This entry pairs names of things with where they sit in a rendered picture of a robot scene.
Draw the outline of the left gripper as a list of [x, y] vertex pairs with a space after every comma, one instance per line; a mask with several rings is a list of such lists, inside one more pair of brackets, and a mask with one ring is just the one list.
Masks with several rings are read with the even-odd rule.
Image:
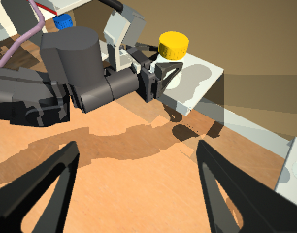
[[[111, 64], [104, 68], [104, 76], [108, 75], [105, 78], [110, 86], [113, 101], [136, 91], [148, 103], [163, 94], [171, 80], [182, 69], [183, 62], [155, 63], [154, 72], [151, 73], [150, 64], [159, 55], [158, 47], [136, 42], [134, 47], [126, 45], [125, 49], [124, 45], [120, 44], [129, 25], [130, 22], [113, 9], [103, 32]], [[141, 51], [157, 53], [147, 58]], [[167, 72], [173, 69], [174, 71], [166, 77]]]

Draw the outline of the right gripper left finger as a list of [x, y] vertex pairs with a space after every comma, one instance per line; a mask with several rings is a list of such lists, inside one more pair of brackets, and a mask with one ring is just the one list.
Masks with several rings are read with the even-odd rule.
[[24, 217], [57, 178], [54, 192], [31, 233], [63, 233], [79, 158], [77, 143], [71, 141], [34, 169], [1, 187], [0, 233], [23, 233]]

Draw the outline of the white bottle with blue cap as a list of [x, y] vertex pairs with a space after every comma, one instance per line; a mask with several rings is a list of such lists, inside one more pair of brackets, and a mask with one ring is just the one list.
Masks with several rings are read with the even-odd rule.
[[68, 14], [61, 14], [59, 16], [55, 16], [55, 17], [53, 17], [53, 21], [54, 21], [54, 24], [55, 24], [56, 28], [58, 29], [58, 31], [63, 28], [73, 26], [72, 19], [71, 19], [70, 15], [68, 15]]

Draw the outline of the clear bottle with yellow cap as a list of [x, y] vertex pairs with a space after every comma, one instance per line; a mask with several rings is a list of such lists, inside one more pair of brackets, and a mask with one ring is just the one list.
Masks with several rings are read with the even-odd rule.
[[[159, 47], [156, 63], [183, 62], [188, 47], [188, 38], [179, 32], [165, 32], [159, 38]], [[180, 83], [182, 69], [171, 80], [166, 89], [173, 89]]]

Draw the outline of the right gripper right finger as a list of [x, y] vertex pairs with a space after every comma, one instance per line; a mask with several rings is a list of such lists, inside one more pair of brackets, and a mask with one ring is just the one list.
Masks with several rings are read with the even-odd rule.
[[[205, 140], [199, 140], [196, 157], [211, 233], [297, 233], [297, 205], [233, 165]], [[240, 212], [241, 230], [216, 180]]]

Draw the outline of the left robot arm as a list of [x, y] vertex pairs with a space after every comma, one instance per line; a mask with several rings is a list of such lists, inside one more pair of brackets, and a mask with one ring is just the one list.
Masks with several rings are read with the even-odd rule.
[[[145, 17], [125, 4], [117, 11], [130, 22], [122, 43], [134, 47]], [[74, 108], [86, 114], [113, 101], [95, 30], [72, 26], [44, 33], [39, 54], [45, 73], [0, 68], [0, 120], [50, 127], [70, 122], [70, 97]]]

